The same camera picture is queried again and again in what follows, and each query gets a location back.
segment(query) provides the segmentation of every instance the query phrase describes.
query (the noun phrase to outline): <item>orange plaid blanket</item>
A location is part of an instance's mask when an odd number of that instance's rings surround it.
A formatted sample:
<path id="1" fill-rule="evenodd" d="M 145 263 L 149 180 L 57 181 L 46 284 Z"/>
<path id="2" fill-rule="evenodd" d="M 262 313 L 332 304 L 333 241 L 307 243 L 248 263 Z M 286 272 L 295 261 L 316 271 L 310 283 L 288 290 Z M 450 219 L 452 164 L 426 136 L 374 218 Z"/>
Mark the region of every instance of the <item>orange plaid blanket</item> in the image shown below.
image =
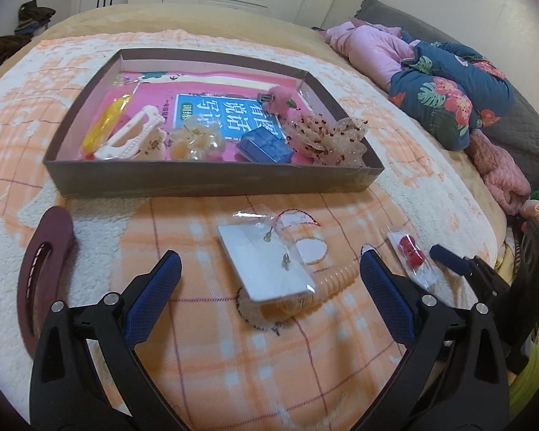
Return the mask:
<path id="1" fill-rule="evenodd" d="M 72 100 L 115 51 L 129 46 L 218 50 L 269 59 L 314 74 L 355 117 L 386 171 L 364 193 L 62 200 L 41 161 Z M 375 246 L 404 273 L 386 240 L 405 228 L 423 247 L 442 243 L 492 263 L 489 222 L 440 152 L 405 114 L 363 79 L 309 56 L 183 31 L 44 41 L 0 80 L 0 387 L 27 417 L 32 362 L 17 326 L 15 287 L 24 249 L 42 213 L 69 208 L 79 251 L 60 296 L 97 302 L 146 273 L 167 249 L 182 281 L 137 353 L 160 391 L 196 430 L 347 430 L 384 386 L 404 352 L 360 281 L 319 309 L 283 319 L 249 301 L 217 235 L 238 210 L 286 212 L 299 234 L 325 242 L 315 270 Z M 463 280 L 444 275 L 436 294 L 471 304 Z M 93 351 L 106 391 L 125 407 Z"/>

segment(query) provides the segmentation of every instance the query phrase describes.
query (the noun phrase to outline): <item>green leaf print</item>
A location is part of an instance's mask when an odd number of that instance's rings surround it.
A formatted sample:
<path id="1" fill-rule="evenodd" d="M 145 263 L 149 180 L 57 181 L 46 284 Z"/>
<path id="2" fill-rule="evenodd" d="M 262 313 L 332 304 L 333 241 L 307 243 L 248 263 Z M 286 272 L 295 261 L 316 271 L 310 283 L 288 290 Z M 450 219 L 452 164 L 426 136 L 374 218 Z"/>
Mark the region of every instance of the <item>green leaf print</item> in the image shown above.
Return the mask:
<path id="1" fill-rule="evenodd" d="M 433 62 L 425 55 L 421 56 L 417 63 L 410 65 L 412 68 L 421 71 L 423 74 L 432 74 Z"/>
<path id="2" fill-rule="evenodd" d="M 417 94 L 417 99 L 427 107 L 441 107 L 446 102 L 444 95 L 435 92 L 435 83 L 423 83 L 420 91 Z"/>

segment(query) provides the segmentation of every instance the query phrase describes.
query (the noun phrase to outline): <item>bed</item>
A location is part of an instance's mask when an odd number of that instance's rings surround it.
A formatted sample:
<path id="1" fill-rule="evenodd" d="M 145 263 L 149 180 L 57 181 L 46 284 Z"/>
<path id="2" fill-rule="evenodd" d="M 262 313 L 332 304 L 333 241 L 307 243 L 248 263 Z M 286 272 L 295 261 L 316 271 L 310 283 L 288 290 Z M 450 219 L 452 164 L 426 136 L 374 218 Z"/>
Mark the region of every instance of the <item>bed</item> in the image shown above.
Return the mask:
<path id="1" fill-rule="evenodd" d="M 133 46 L 218 50 L 307 69 L 352 116 L 369 120 L 368 140 L 386 170 L 358 194 L 64 200 L 41 164 L 49 138 L 95 70 Z M 260 310 L 217 240 L 216 224 L 231 213 L 269 207 L 303 237 L 326 243 L 323 266 L 356 259 L 371 244 L 400 274 L 388 227 L 490 264 L 506 233 L 505 215 L 465 154 L 442 149 L 314 31 L 203 5 L 116 5 L 76 15 L 0 67 L 0 388 L 25 418 L 32 361 L 20 339 L 15 287 L 33 230 L 55 204 L 69 209 L 78 240 L 60 290 L 71 306 L 121 291 L 167 249 L 180 253 L 183 283 L 137 353 L 193 429 L 349 429 L 404 351 L 361 283 L 292 319 Z M 434 290 L 456 306 L 474 301 L 450 273 Z M 124 409 L 95 348 L 93 356 L 111 403 Z"/>

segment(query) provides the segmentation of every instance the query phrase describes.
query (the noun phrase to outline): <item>maroon hair clip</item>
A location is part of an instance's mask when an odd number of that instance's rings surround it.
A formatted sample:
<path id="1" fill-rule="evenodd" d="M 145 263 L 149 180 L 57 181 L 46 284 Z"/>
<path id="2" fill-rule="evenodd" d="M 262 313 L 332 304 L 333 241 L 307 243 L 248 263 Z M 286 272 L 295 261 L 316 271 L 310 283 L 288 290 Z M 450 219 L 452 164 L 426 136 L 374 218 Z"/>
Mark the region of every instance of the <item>maroon hair clip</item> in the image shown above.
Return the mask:
<path id="1" fill-rule="evenodd" d="M 58 283 L 73 243 L 70 213 L 50 207 L 30 240 L 18 277 L 18 324 L 32 358 L 50 306 L 58 300 Z"/>

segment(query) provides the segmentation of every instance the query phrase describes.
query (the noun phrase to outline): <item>beige bed sheet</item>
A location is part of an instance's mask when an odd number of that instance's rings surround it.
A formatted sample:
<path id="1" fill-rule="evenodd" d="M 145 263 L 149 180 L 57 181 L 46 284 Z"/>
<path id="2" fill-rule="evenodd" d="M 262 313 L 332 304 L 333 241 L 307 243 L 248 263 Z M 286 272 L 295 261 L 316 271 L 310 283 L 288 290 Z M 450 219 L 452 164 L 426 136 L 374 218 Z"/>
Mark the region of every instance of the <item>beige bed sheet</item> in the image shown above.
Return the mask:
<path id="1" fill-rule="evenodd" d="M 191 34 L 238 39 L 288 48 L 344 69 L 354 70 L 345 59 L 337 55 L 323 42 L 322 36 L 307 27 L 237 9 L 161 3 L 114 5 L 93 9 L 68 18 L 36 37 L 30 44 L 7 60 L 0 67 L 0 77 L 41 40 L 123 32 L 152 33 L 166 29 L 183 29 Z M 498 247 L 501 247 L 505 238 L 506 217 L 485 187 L 477 170 L 463 152 L 449 152 L 438 145 L 437 147 L 479 203 L 494 229 Z"/>

